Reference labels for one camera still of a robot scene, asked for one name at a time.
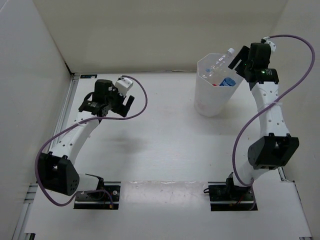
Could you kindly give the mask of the blue label small bottle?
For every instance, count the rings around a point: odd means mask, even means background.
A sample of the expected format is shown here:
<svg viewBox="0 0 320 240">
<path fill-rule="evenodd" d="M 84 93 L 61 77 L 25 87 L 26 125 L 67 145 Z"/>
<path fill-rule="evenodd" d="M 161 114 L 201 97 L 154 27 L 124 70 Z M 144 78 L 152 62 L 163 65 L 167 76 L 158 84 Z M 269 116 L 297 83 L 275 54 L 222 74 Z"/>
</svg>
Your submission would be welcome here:
<svg viewBox="0 0 320 240">
<path fill-rule="evenodd" d="M 219 84 L 220 87 L 234 87 L 237 83 L 230 77 L 226 77 Z"/>
</svg>

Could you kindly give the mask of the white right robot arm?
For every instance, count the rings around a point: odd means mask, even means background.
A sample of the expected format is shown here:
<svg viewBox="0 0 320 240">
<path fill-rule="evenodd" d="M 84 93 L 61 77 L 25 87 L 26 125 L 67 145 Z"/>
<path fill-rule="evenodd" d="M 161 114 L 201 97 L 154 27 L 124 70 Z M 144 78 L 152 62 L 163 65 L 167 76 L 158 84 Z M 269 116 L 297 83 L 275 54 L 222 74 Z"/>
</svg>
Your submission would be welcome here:
<svg viewBox="0 0 320 240">
<path fill-rule="evenodd" d="M 299 147 L 299 139 L 291 136 L 276 101 L 279 77 L 269 68 L 271 53 L 269 44 L 254 42 L 243 46 L 228 66 L 248 83 L 260 125 L 260 138 L 248 148 L 247 160 L 226 179 L 224 193 L 230 200 L 247 194 L 261 175 L 285 166 Z"/>
</svg>

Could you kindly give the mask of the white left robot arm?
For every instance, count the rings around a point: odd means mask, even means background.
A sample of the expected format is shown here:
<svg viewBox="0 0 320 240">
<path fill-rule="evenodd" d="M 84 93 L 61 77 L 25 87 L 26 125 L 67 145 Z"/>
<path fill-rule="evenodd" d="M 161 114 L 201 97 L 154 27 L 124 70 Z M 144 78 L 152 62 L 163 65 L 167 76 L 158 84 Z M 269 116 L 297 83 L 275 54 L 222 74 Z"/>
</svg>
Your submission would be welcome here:
<svg viewBox="0 0 320 240">
<path fill-rule="evenodd" d="M 74 164 L 78 153 L 90 133 L 100 124 L 101 117 L 109 111 L 126 117 L 134 101 L 127 93 L 133 81 L 120 77 L 116 82 L 98 79 L 94 91 L 88 93 L 78 108 L 75 128 L 66 132 L 48 152 L 41 153 L 37 169 L 40 182 L 46 190 L 71 196 L 80 185 L 80 176 Z"/>
</svg>

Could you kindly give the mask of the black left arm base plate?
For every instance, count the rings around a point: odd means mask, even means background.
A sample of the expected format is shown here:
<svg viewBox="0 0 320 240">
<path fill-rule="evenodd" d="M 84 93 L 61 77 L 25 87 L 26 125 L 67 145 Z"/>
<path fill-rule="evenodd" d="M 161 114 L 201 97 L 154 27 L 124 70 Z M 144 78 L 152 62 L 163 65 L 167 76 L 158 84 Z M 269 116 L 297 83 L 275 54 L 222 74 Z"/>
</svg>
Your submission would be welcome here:
<svg viewBox="0 0 320 240">
<path fill-rule="evenodd" d="M 111 204 L 109 195 L 105 192 L 78 193 L 75 197 L 73 208 L 75 210 L 118 210 L 121 182 L 105 181 L 103 184 L 104 190 L 110 194 L 113 204 Z"/>
</svg>

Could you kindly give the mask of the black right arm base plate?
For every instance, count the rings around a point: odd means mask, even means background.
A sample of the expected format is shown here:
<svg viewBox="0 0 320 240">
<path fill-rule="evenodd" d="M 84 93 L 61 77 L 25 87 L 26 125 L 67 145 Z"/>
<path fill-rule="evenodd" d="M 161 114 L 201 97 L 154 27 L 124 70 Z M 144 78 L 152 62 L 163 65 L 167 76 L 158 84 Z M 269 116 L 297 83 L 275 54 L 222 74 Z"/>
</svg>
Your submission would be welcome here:
<svg viewBox="0 0 320 240">
<path fill-rule="evenodd" d="M 212 212 L 257 211 L 255 194 L 251 187 L 234 186 L 233 182 L 208 182 L 203 193 L 209 196 Z"/>
</svg>

